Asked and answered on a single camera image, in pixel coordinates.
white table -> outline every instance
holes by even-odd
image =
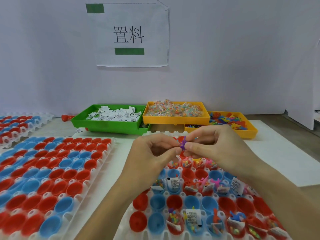
[[[262,121],[250,121],[258,130],[254,140],[246,141],[250,148],[266,163],[277,169],[295,185],[308,186],[320,184],[320,163],[279,135]],[[79,211],[71,223],[65,239],[74,239],[91,214],[118,179],[132,142],[137,136],[102,132],[83,132],[74,134],[70,122],[54,119],[31,136],[73,136],[73,137],[115,137],[117,145],[111,153],[111,162],[105,164]]]

left hand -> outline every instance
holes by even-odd
[[[173,137],[163,133],[140,136],[132,143],[120,177],[130,182],[134,195],[148,189],[161,170],[170,162],[177,162],[182,149]]]

white paper sheet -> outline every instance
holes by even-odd
[[[103,9],[102,6],[98,7],[100,13],[90,13],[93,12],[92,9],[88,8],[88,5],[86,7],[93,33],[97,66],[168,65],[168,7],[160,2],[105,3]]]

yellow plastic tray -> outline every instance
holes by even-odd
[[[175,104],[184,104],[185,102],[174,102]],[[148,102],[146,109],[143,113],[143,123],[145,124],[174,124],[174,125],[208,125],[210,120],[210,115],[208,114],[205,106],[202,102],[187,102],[193,105],[198,105],[201,107],[203,112],[203,117],[175,117],[175,116],[146,116],[149,106],[153,105],[154,102]]]
[[[234,131],[243,139],[253,139],[256,137],[258,130],[250,123],[250,121],[240,112],[223,112],[223,111],[208,111],[208,113],[220,113],[222,116],[226,116],[228,113],[232,113],[233,115],[239,117],[242,119],[242,121],[245,121],[245,124],[247,125],[247,130],[240,130],[240,129],[235,129]],[[186,123],[184,125],[184,130],[187,131],[188,133],[196,130],[197,128],[190,128],[186,127],[186,125],[196,125],[196,124],[191,124],[191,123]]]

hand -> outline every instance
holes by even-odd
[[[130,182],[137,196],[148,189],[158,178],[161,170],[182,152],[173,137],[163,133],[140,136],[132,143],[120,177]]]
[[[202,126],[188,134],[186,141],[185,156],[209,157],[244,182],[265,164],[229,125]]]

